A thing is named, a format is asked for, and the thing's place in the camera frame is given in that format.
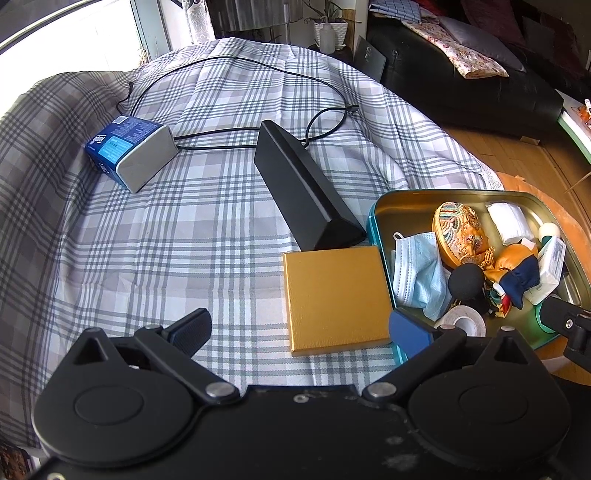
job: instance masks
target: floral pillow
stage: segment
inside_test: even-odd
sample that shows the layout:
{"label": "floral pillow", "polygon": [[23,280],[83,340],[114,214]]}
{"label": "floral pillow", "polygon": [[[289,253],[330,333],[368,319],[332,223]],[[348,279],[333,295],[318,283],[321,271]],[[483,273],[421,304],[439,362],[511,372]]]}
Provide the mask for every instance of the floral pillow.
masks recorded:
{"label": "floral pillow", "polygon": [[508,77],[506,70],[489,57],[456,42],[442,27],[433,23],[402,22],[428,42],[439,48],[465,79]]}

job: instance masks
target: blue fabric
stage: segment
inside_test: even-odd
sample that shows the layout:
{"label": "blue fabric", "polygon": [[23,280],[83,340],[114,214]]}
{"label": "blue fabric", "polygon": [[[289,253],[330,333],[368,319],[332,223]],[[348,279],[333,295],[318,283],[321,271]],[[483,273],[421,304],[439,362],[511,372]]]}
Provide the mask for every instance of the blue fabric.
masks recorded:
{"label": "blue fabric", "polygon": [[412,0],[370,0],[369,11],[398,20],[421,22],[421,9]]}
{"label": "blue fabric", "polygon": [[509,295],[511,302],[518,309],[523,308],[523,294],[526,290],[540,283],[540,267],[538,259],[530,255],[513,270],[508,270],[501,277],[499,285]]}

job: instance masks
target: white package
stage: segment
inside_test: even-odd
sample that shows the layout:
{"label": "white package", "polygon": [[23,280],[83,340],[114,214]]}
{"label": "white package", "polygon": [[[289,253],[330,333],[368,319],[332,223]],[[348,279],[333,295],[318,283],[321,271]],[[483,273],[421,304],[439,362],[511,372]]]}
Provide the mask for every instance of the white package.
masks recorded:
{"label": "white package", "polygon": [[501,234],[503,245],[517,244],[522,238],[534,240],[534,234],[527,224],[525,215],[513,203],[489,203],[486,205],[496,229]]}
{"label": "white package", "polygon": [[532,305],[543,301],[560,284],[565,255],[566,245],[557,236],[553,236],[540,250],[538,256],[540,283],[523,294]]}

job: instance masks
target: orange cloth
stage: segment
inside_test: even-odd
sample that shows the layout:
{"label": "orange cloth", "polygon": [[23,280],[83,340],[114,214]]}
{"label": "orange cloth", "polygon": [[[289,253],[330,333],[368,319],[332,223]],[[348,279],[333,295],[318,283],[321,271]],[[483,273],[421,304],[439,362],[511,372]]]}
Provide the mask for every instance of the orange cloth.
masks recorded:
{"label": "orange cloth", "polygon": [[537,252],[533,252],[525,245],[509,245],[499,253],[495,263],[484,271],[484,275],[489,280],[499,283],[508,270],[514,270],[530,255],[538,258]]}
{"label": "orange cloth", "polygon": [[[524,182],[523,180],[512,177],[505,173],[496,173],[505,190],[511,190],[513,192],[527,192],[538,197],[544,204],[550,209],[558,220],[564,235],[569,240],[575,253],[588,278],[591,278],[591,241],[581,228],[579,223],[558,203],[549,195],[546,195],[540,189]],[[537,350],[540,358],[552,358],[562,355],[564,347],[566,345],[566,339],[563,337],[557,338],[555,341],[543,346]],[[566,378],[567,380],[582,383],[585,385],[591,385],[591,374],[586,372],[581,367],[570,363],[566,367],[562,368],[556,373],[559,377]]]}

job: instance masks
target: face mask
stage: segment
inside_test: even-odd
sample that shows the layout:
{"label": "face mask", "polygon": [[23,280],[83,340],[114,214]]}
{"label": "face mask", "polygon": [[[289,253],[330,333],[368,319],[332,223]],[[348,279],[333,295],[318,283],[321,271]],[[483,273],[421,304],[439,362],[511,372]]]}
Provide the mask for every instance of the face mask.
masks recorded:
{"label": "face mask", "polygon": [[452,296],[447,289],[435,233],[403,237],[394,234],[392,251],[392,289],[400,306],[423,309],[425,317],[435,321],[445,313]]}

